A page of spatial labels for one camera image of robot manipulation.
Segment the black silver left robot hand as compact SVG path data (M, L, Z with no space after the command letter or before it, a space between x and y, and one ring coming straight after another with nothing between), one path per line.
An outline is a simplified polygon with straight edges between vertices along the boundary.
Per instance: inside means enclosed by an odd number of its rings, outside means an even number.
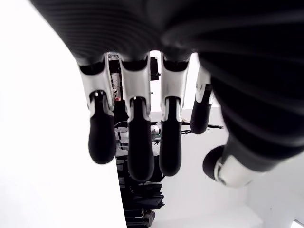
M166 176L181 166L181 110L190 56L199 57L191 130L203 133L216 99L229 137L203 170L243 187L304 151L304 3L301 0L34 0L75 58L90 110L92 160L115 156L108 55L119 57L128 115L128 169L147 181L150 52L161 53L161 147Z

